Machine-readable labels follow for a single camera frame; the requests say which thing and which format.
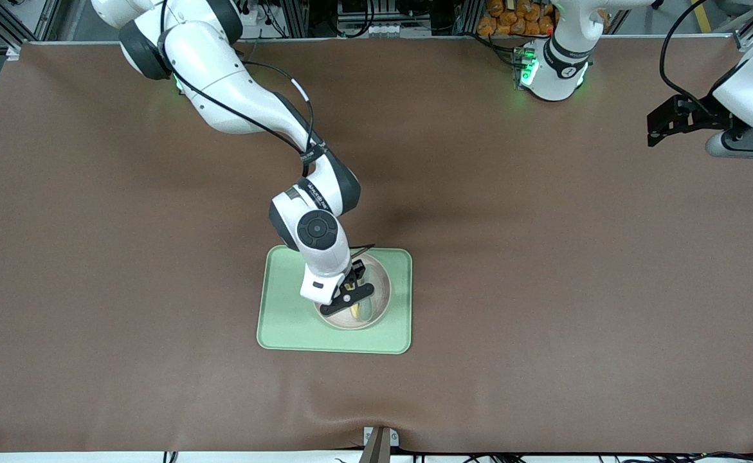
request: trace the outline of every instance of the table surface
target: table surface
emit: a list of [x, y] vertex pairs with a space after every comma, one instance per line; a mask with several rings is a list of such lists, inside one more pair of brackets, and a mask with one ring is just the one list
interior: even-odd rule
[[[350, 241], [413, 256], [398, 356], [256, 344], [289, 147], [215, 132], [117, 46], [26, 45], [0, 76], [0, 451], [374, 424], [415, 451], [753, 451], [753, 161], [646, 147], [659, 45], [602, 41], [558, 104], [467, 39], [259, 45], [361, 179]], [[675, 39], [669, 73], [702, 93], [737, 59]]]

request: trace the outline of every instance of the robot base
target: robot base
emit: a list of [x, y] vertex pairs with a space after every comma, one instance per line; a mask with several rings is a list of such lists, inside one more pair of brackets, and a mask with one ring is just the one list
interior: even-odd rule
[[314, 303], [299, 295], [305, 267], [302, 256], [286, 246], [271, 249], [256, 331], [259, 345], [265, 349], [361, 354], [402, 354], [408, 350], [411, 256], [401, 249], [374, 248], [358, 259], [365, 263], [365, 281], [374, 284], [376, 292], [359, 303], [356, 316], [347, 308], [326, 319]]
[[548, 102], [560, 102], [573, 95], [574, 91], [582, 85], [585, 71], [588, 65], [577, 71], [575, 68], [567, 68], [568, 73], [573, 73], [571, 78], [561, 78], [553, 68], [546, 64], [544, 47], [548, 39], [536, 39], [526, 45], [524, 49], [533, 50], [534, 56], [531, 64], [523, 69], [515, 69], [517, 81], [520, 87], [528, 89], [534, 96]]

